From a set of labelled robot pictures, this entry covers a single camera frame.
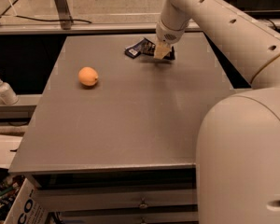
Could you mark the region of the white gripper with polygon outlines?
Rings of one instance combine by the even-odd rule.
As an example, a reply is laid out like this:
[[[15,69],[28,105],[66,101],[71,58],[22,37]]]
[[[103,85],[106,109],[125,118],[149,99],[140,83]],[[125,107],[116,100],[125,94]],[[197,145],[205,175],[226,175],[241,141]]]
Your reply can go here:
[[[177,43],[187,27],[188,22],[185,21],[180,29],[174,30],[173,28],[168,28],[162,20],[159,20],[156,26],[156,36],[159,40],[156,42],[154,57],[160,60],[163,59],[171,51],[169,44]]]

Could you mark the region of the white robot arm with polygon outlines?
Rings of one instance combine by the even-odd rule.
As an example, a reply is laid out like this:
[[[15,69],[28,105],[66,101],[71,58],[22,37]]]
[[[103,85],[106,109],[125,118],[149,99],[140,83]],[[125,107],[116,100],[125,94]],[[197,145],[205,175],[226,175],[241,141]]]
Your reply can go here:
[[[199,130],[199,223],[280,224],[280,34],[223,0],[166,0],[158,39],[178,42],[190,21],[249,84]]]

